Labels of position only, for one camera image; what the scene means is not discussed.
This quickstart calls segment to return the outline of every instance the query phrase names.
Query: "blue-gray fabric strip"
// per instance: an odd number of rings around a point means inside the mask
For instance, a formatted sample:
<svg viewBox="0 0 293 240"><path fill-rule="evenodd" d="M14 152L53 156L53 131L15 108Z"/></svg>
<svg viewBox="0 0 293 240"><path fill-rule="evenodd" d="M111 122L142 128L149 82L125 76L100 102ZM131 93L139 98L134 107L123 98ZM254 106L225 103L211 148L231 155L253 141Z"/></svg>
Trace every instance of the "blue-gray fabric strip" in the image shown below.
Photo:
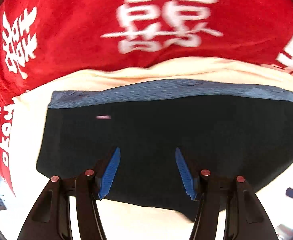
<svg viewBox="0 0 293 240"><path fill-rule="evenodd" d="M153 101L203 95L230 95L293 102L293 92L266 85L192 79L148 81L104 91L54 91L49 108L74 108L115 102Z"/></svg>

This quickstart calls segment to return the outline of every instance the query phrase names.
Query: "folded black garment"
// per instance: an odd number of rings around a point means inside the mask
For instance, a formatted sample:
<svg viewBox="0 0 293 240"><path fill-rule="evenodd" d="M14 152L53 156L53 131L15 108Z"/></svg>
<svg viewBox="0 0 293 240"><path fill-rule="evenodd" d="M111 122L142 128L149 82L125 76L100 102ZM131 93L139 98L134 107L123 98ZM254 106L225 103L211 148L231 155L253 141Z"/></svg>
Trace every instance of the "folded black garment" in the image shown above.
<svg viewBox="0 0 293 240"><path fill-rule="evenodd" d="M75 177L116 145L121 160L106 199L177 210L194 221L198 203L185 193L175 148L184 146L211 172L245 176L258 191L293 162L293 101L272 98L194 95L49 108L37 170Z"/></svg>

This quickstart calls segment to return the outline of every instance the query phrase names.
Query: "white surface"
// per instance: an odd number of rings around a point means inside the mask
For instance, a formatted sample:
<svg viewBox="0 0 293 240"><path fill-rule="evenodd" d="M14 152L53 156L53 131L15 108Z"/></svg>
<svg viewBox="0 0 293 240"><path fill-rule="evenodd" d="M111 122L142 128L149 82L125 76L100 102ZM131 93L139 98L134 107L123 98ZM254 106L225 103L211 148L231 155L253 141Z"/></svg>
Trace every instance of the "white surface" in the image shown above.
<svg viewBox="0 0 293 240"><path fill-rule="evenodd" d="M228 83L276 85L293 91L293 77L287 73L252 64L220 58L183 58L160 63L150 69L128 68L113 73L84 70L65 76L14 98L15 110L9 145L11 180L16 205L0 213L0 229L8 240L16 240L35 200L48 182L36 171L46 111L54 90L100 91L127 84L156 79L189 78ZM293 165L258 193L273 225L276 227L293 216L293 200L285 197L293 188ZM164 209L143 208L108 200L98 202L108 240L170 239L187 240L193 224L183 215ZM76 211L73 209L72 223ZM220 214L217 240L224 231ZM75 233L74 240L79 239Z"/></svg>

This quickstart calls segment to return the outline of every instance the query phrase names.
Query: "screw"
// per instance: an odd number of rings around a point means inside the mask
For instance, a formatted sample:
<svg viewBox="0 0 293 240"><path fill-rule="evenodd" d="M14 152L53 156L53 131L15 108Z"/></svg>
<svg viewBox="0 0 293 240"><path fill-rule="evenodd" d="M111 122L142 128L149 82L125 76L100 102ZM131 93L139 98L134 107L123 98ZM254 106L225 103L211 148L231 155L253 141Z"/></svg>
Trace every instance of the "screw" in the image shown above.
<svg viewBox="0 0 293 240"><path fill-rule="evenodd" d="M202 174L203 176L209 176L209 175L211 174L211 172L210 172L209 170L202 170L202 171L201 171L201 174Z"/></svg>
<svg viewBox="0 0 293 240"><path fill-rule="evenodd" d="M92 176L94 174L94 170L86 170L85 175Z"/></svg>
<svg viewBox="0 0 293 240"><path fill-rule="evenodd" d="M237 182L240 182L240 183L245 182L245 178L242 176L237 176Z"/></svg>
<svg viewBox="0 0 293 240"><path fill-rule="evenodd" d="M59 176L52 176L51 181L57 182L59 179L60 179Z"/></svg>

